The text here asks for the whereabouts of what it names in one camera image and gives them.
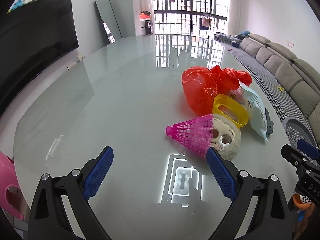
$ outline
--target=screw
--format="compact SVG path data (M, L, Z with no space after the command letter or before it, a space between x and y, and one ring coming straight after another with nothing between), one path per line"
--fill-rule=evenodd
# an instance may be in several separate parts
M240 171L241 177L248 177L248 173L246 171Z
M277 177L276 175L271 175L271 179L272 179L273 181L277 181L277 180L278 180L278 177Z
M43 174L41 179L42 180L47 180L49 178L49 174Z
M71 171L72 176L78 176L80 174L80 171L78 169Z

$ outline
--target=light blue package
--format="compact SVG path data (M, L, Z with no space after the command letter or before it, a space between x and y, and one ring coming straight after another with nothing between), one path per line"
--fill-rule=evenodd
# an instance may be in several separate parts
M247 87L241 81L240 86L243 89L243 99L249 113L250 125L262 138L267 139L267 119L265 108L260 96L251 88Z

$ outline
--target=black television screen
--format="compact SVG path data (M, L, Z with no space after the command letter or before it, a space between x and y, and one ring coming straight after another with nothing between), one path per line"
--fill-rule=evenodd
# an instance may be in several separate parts
M71 0L38 0L0 20L0 116L41 71L78 48Z

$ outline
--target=blue gripper pad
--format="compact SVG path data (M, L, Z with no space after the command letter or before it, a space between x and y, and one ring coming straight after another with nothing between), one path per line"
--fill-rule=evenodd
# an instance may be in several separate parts
M236 199L236 182L233 177L217 156L217 154L209 148L207 151L207 163L214 175L219 187L225 197L228 197L233 202Z
M298 150L302 151L305 155L309 156L312 160L317 160L319 158L318 149L308 144L304 140L300 139L297 142Z
M96 163L84 182L83 196L86 201L94 197L113 163L113 150L109 147Z

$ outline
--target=red plastic bag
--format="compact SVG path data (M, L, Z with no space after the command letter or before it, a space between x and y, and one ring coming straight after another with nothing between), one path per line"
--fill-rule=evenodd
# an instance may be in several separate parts
M182 86L191 109L203 116L212 113L216 95L237 90L239 80L249 86L252 78L246 71L232 68L220 69L217 65L211 70L205 67L191 67L182 74Z

